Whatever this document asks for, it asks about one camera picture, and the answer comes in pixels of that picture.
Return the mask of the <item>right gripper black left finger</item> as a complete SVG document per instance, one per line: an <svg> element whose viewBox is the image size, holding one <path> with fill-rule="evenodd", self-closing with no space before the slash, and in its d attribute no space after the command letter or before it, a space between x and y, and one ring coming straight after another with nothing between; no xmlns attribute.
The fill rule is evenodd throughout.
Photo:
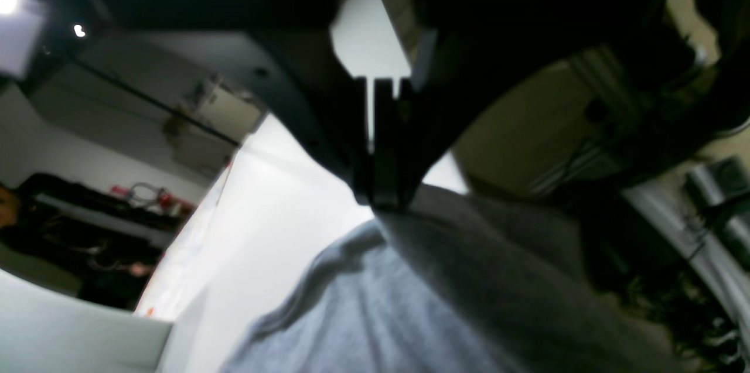
<svg viewBox="0 0 750 373"><path fill-rule="evenodd" d="M244 83L303 149L367 203L366 81L335 55L338 0L89 0L120 28Z"/></svg>

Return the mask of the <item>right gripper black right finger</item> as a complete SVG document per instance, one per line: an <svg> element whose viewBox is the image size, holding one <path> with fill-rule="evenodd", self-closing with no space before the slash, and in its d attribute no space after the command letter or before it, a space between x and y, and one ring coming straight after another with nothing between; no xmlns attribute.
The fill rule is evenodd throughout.
<svg viewBox="0 0 750 373"><path fill-rule="evenodd" d="M665 0L416 0L418 59L375 82L375 207L405 208L499 97L557 60L622 39Z"/></svg>

